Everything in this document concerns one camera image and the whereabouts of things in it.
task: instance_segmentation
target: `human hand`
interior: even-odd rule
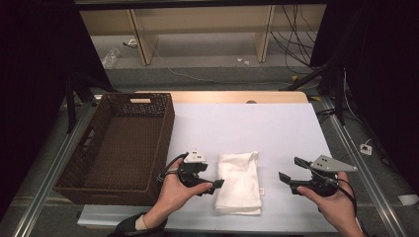
[[[338,172],[337,177],[348,182],[348,175],[345,172]],[[352,190],[346,182],[339,181],[339,187],[353,196]],[[298,187],[297,190],[316,203],[324,218],[343,236],[364,236],[356,221],[352,202],[341,191],[331,197],[321,197],[306,187]]]
[[[178,168],[183,159],[178,159],[170,168]],[[175,210],[180,209],[191,197],[212,188],[212,183],[202,183],[187,188],[180,181],[177,174],[168,174],[164,179],[157,203],[144,215],[143,220],[147,228],[153,228],[161,223]]]

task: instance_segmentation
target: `table top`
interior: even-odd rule
[[[172,213],[166,229],[265,234],[336,232],[313,202],[292,195],[278,176],[278,172],[284,172],[296,180],[309,180],[310,172],[296,166],[294,156],[314,160],[322,154],[330,155],[312,105],[303,93],[173,92],[172,97],[176,117],[167,162],[185,149],[198,149],[209,164],[201,177],[215,180],[219,154],[258,151],[258,179],[265,194],[261,196],[262,213],[255,216],[217,212],[216,191],[213,196],[192,197]],[[258,104],[245,104],[247,101]],[[114,227],[148,209],[85,205],[78,224]]]

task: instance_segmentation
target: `white folded cloth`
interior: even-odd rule
[[[218,160],[218,176],[224,184],[218,191],[215,209],[226,214],[260,214],[262,202],[256,171],[258,152],[223,154]]]

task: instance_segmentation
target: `brown wicker basket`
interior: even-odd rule
[[[54,189],[78,204],[154,205],[174,119],[169,93],[105,94]]]

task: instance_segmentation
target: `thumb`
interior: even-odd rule
[[[191,191],[191,197],[201,194],[207,190],[212,188],[212,183],[201,183],[196,186],[190,187],[189,190]]]
[[[319,201],[321,200],[321,196],[319,196],[317,193],[315,193],[313,190],[311,190],[309,188],[299,186],[296,189],[299,191],[300,194],[302,194],[306,198],[312,200],[316,204],[318,204]]]

